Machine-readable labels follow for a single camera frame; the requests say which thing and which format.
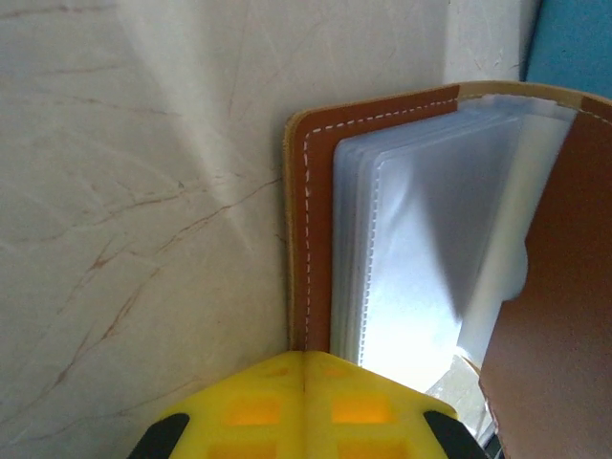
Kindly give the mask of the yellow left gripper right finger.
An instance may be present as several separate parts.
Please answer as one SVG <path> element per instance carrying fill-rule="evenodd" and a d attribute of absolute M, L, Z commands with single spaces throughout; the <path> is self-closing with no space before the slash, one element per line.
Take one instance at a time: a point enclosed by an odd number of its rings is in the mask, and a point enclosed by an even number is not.
<path fill-rule="evenodd" d="M 304 391 L 304 459 L 490 459 L 449 404 L 330 354 Z"/>

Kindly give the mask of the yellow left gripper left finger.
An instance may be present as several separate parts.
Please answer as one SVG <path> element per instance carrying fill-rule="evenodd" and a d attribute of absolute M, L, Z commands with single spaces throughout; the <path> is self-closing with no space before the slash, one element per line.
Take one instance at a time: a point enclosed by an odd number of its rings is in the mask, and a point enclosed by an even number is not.
<path fill-rule="evenodd" d="M 167 408 L 127 459 L 304 459 L 304 354 L 286 352 Z"/>

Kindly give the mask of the brown leather card holder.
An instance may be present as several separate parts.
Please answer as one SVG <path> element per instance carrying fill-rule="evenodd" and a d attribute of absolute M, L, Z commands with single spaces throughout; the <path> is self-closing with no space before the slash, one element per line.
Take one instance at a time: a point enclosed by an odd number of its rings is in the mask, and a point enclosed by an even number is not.
<path fill-rule="evenodd" d="M 612 459 L 612 100 L 475 81 L 305 111 L 290 342 L 424 394 L 454 353 L 506 459 Z"/>

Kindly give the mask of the blue card tin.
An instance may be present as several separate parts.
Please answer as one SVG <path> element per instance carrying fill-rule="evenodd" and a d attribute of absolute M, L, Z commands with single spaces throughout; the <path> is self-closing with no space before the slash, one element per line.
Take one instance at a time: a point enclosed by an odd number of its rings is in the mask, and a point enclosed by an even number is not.
<path fill-rule="evenodd" d="M 612 0 L 541 0 L 523 79 L 612 99 Z"/>

